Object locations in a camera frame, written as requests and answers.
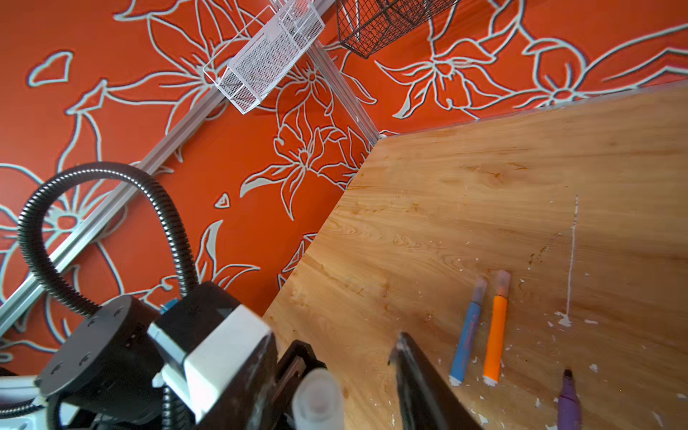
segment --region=black cylindrical motor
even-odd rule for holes
[[[41,395],[134,424],[160,415],[162,368],[146,330],[159,314],[124,295],[87,317],[36,379]]]

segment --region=marker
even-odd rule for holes
[[[490,337],[487,339],[487,352],[485,353],[485,367],[482,371],[482,380],[487,385],[494,387],[499,382],[499,371],[502,365],[502,349],[504,348],[504,324],[506,323],[506,304],[509,294],[511,273],[500,270],[497,273],[497,295],[495,295],[492,309],[492,323],[490,324]]]
[[[557,414],[557,428],[559,430],[581,430],[581,404],[576,396],[573,385],[573,372],[563,371],[561,393],[559,394],[559,413]]]
[[[487,289],[487,280],[485,280],[483,277],[479,277],[475,282],[473,299],[469,305],[469,310],[466,313],[466,319],[464,320],[464,328],[461,331],[459,346],[456,349],[456,355],[454,356],[454,361],[451,364],[451,372],[449,372],[449,383],[454,387],[461,385],[461,383],[464,382],[466,366],[469,364],[469,359],[471,358],[473,339],[475,339],[475,331],[478,327],[478,319],[480,319],[482,299],[485,297],[485,289]]]

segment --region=white wire basket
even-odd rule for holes
[[[273,17],[227,62],[222,76],[215,78],[208,71],[211,64],[237,37],[247,34],[267,9]],[[310,0],[289,0],[277,12],[268,6],[210,59],[203,72],[245,114],[268,96],[324,28]]]

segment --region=orange wall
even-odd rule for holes
[[[210,87],[199,66],[213,47],[263,5],[1,6],[3,299],[27,274],[16,216],[37,184],[75,164],[143,158]],[[678,1],[462,0],[369,60],[338,47],[333,15],[321,41],[391,135],[683,78],[687,12]],[[199,275],[262,313],[372,148],[306,58],[259,109],[215,113],[158,179],[186,224]],[[58,201],[45,224],[49,248],[112,187],[83,186]],[[173,274],[162,229],[138,198],[65,276],[101,303],[127,293],[158,307],[177,295]],[[41,299],[5,335],[0,361],[39,372],[79,321]]]

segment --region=wooden table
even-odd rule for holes
[[[446,378],[476,277],[511,270],[500,384],[481,377],[490,287],[453,389],[485,428],[556,424],[566,367],[584,428],[686,428],[687,199],[680,85],[384,139],[265,319],[327,363],[348,429],[401,428],[399,331]]]

